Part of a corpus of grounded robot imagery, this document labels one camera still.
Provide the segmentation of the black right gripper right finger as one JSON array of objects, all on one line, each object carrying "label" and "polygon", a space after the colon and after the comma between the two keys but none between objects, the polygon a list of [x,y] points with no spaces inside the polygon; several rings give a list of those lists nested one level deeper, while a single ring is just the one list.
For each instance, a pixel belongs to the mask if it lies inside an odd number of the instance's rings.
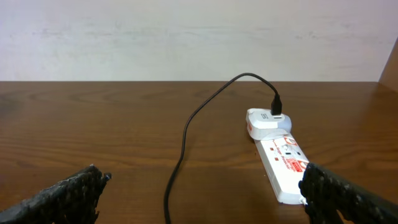
[{"label": "black right gripper right finger", "polygon": [[317,164],[308,163],[298,186],[311,224],[397,223],[396,204]]}]

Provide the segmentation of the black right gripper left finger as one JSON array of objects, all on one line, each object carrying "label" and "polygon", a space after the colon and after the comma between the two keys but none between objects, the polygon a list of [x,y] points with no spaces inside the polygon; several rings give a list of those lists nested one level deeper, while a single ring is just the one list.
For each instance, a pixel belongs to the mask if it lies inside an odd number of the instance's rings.
[{"label": "black right gripper left finger", "polygon": [[110,173],[93,164],[1,211],[1,224],[95,224]]}]

